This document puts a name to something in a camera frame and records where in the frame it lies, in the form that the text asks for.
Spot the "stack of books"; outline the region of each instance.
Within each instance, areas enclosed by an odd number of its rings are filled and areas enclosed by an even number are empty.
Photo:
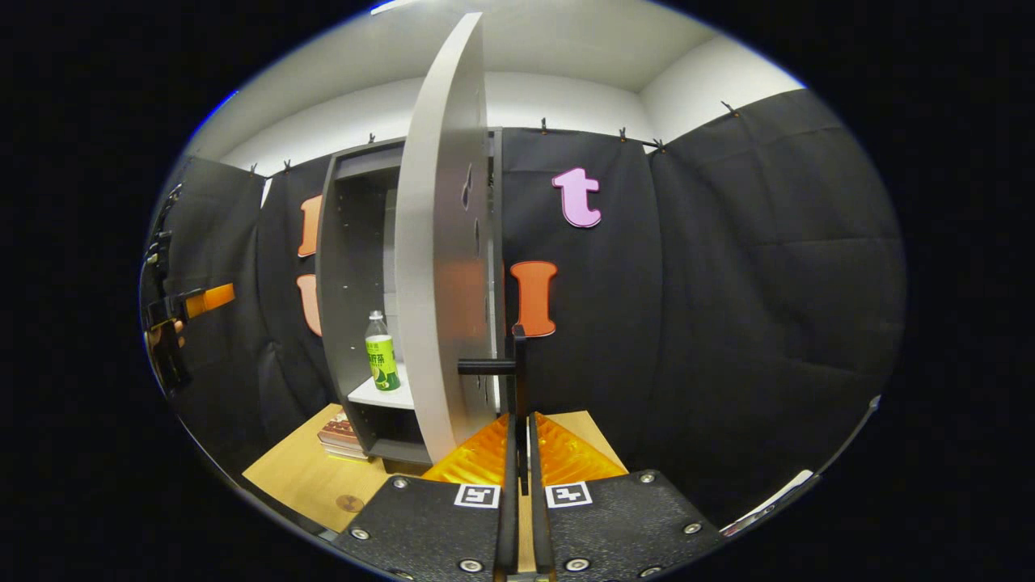
[[[352,423],[345,414],[338,412],[329,423],[320,429],[320,443],[324,450],[332,457],[343,459],[366,459],[363,447],[359,445],[356,432],[352,429]]]

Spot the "white shelf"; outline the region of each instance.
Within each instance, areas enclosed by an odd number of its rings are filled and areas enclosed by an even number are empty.
[[[369,404],[372,406],[384,406],[386,408],[402,408],[413,410],[413,395],[410,392],[410,381],[406,375],[406,365],[396,363],[398,379],[403,385],[394,390],[379,390],[374,385],[374,377],[369,377],[358,388],[349,395],[349,402],[359,404]]]

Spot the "white cabinet door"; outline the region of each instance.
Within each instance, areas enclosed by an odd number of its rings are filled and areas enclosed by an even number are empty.
[[[395,292],[414,410],[438,462],[495,418],[489,382],[456,372],[491,357],[489,136],[481,14],[466,14],[424,79],[395,202]]]

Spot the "table surface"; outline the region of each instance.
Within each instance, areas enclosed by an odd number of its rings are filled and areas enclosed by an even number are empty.
[[[348,460],[327,455],[317,433],[342,411],[329,404],[256,461],[244,476],[277,501],[341,533],[392,474],[380,458]],[[625,465],[603,438],[589,412],[549,414],[623,469]],[[407,473],[419,476],[420,473]],[[535,570],[532,554],[531,496],[519,500],[519,570]]]

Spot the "green tea bottle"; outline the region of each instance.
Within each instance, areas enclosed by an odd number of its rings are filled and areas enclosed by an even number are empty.
[[[379,390],[394,390],[403,385],[395,368],[395,350],[391,336],[380,311],[371,312],[371,326],[366,328],[366,356],[371,360],[371,376]]]

